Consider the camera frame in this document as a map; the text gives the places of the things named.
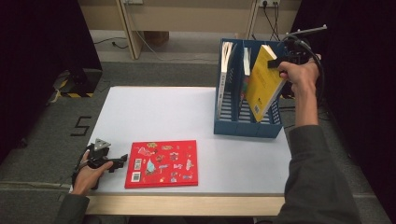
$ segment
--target dark sleeve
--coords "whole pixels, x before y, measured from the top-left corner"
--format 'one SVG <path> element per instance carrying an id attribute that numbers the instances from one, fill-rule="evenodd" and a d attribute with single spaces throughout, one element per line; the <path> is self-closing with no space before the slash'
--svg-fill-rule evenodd
<path id="1" fill-rule="evenodd" d="M 346 178 L 318 125 L 290 131 L 285 204 L 274 223 L 361 223 Z"/>
<path id="2" fill-rule="evenodd" d="M 87 210 L 90 199 L 84 196 L 67 194 L 64 197 L 55 224 L 80 224 Z"/>

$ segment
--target human hand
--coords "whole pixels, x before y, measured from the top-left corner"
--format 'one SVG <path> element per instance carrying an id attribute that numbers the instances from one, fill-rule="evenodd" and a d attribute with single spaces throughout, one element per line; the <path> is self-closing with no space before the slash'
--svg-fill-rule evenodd
<path id="1" fill-rule="evenodd" d="M 318 66 L 314 59 L 309 59 L 305 64 L 295 64 L 282 62 L 277 68 L 281 72 L 280 76 L 292 83 L 291 90 L 294 93 L 298 91 L 314 91 L 315 83 L 319 77 Z"/>
<path id="2" fill-rule="evenodd" d="M 89 154 L 90 151 L 87 150 L 82 157 L 82 161 L 86 161 Z M 78 172 L 78 176 L 76 178 L 76 182 L 71 193 L 87 196 L 90 189 L 95 187 L 99 177 L 104 173 L 105 170 L 108 170 L 112 165 L 113 161 L 108 161 L 97 169 L 92 169 L 88 165 L 81 168 Z"/>

